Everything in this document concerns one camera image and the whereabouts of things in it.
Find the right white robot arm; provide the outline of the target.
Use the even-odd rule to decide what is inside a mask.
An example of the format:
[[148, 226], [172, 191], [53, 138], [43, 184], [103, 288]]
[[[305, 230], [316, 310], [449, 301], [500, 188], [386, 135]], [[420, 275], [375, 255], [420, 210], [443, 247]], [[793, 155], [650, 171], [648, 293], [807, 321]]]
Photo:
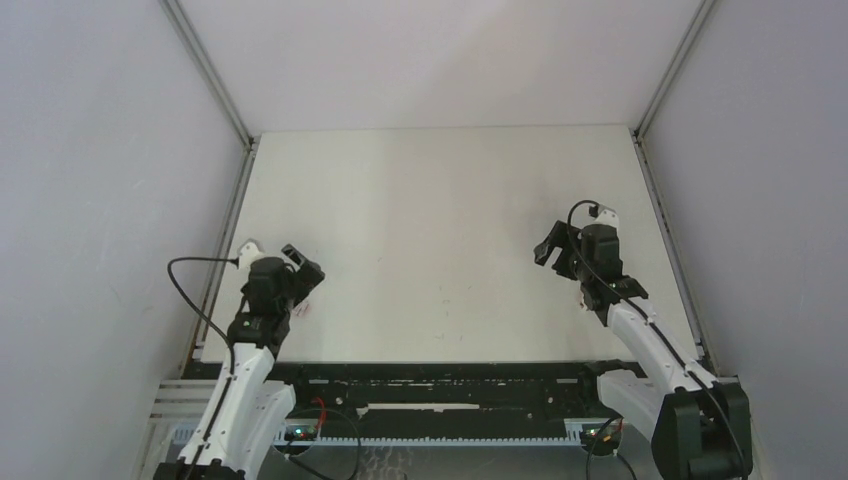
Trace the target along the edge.
[[533, 254], [536, 264], [578, 282], [585, 308], [644, 373], [600, 371], [578, 388], [582, 410], [602, 416], [611, 409], [635, 427], [664, 479], [748, 478], [754, 462], [747, 394], [682, 350], [645, 288], [624, 274], [616, 227], [558, 221]]

